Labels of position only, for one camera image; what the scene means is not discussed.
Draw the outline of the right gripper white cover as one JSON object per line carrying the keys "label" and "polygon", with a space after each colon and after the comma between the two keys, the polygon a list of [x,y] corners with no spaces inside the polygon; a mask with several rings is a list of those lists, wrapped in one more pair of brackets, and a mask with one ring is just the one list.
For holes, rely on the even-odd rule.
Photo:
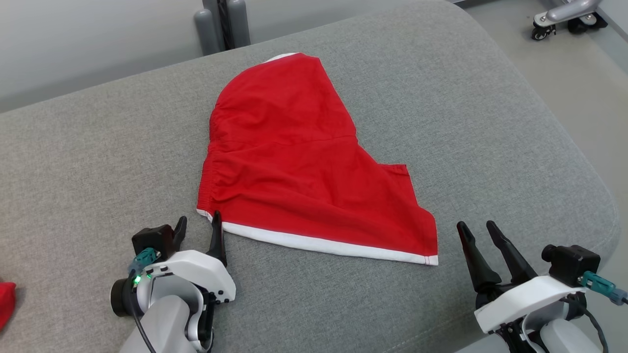
{"label": "right gripper white cover", "polygon": [[[566,302],[587,289],[567,286],[550,276],[537,277],[494,221],[487,221],[487,230],[504,258],[511,283],[522,285],[475,311],[486,336],[473,344],[473,353],[587,353],[587,335],[567,319],[577,306]],[[474,291],[482,293],[501,284],[467,224],[458,222],[457,231]]]}

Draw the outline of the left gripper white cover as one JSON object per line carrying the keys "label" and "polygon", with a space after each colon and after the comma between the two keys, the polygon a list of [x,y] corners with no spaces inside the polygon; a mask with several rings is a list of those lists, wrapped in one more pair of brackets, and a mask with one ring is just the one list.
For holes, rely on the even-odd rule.
{"label": "left gripper white cover", "polygon": [[[174,248],[185,239],[187,217],[173,233]],[[236,297],[236,285],[226,267],[222,217],[211,218],[210,248],[206,254],[186,250],[153,263],[141,274],[117,280],[110,304],[119,317],[132,317],[135,327],[123,352],[209,352],[215,333],[214,311]]]}

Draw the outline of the red shorts white hem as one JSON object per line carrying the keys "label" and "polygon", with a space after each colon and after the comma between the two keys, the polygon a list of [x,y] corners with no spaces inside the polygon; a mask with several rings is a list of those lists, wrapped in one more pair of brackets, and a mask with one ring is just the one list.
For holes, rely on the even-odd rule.
{"label": "red shorts white hem", "polygon": [[229,82],[209,119],[197,213],[297,250],[429,266],[437,224],[404,164],[364,150],[320,59],[286,53]]}

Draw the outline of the red basketball jersey black number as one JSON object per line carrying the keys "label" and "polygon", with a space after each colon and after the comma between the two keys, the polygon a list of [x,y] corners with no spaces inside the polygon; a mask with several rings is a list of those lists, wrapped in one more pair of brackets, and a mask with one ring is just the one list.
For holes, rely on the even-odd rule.
{"label": "red basketball jersey black number", "polygon": [[0,283],[0,331],[13,316],[15,306],[16,284],[12,282]]}

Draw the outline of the black caster wheel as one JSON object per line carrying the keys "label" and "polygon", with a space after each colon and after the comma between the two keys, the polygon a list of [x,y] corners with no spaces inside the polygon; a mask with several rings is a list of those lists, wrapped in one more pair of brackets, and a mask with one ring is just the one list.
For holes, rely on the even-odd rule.
{"label": "black caster wheel", "polygon": [[534,41],[539,42],[550,35],[556,35],[556,25],[541,26],[536,22],[532,24],[534,28],[531,32],[531,39]]}
{"label": "black caster wheel", "polygon": [[594,14],[586,14],[578,18],[567,21],[567,28],[571,34],[583,34],[592,29],[597,24],[597,18]]}

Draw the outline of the grey wheeled stand leg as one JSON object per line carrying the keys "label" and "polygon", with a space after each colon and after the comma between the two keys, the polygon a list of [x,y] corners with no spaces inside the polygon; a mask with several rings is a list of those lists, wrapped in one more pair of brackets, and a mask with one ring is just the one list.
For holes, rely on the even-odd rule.
{"label": "grey wheeled stand leg", "polygon": [[563,0],[561,6],[536,14],[533,18],[533,24],[539,27],[548,27],[576,18],[585,18],[584,22],[592,25],[596,22],[592,14],[598,9],[601,2],[602,0]]}

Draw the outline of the grey rounded post cap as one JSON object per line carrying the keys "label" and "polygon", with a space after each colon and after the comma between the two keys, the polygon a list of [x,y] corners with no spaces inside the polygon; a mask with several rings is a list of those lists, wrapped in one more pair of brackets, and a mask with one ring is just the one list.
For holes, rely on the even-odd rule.
{"label": "grey rounded post cap", "polygon": [[213,15],[210,10],[202,9],[194,14],[194,23],[198,34],[201,52],[203,56],[219,53],[217,34],[213,22]]}
{"label": "grey rounded post cap", "polygon": [[249,46],[251,38],[245,0],[227,0],[227,13],[234,48]]}

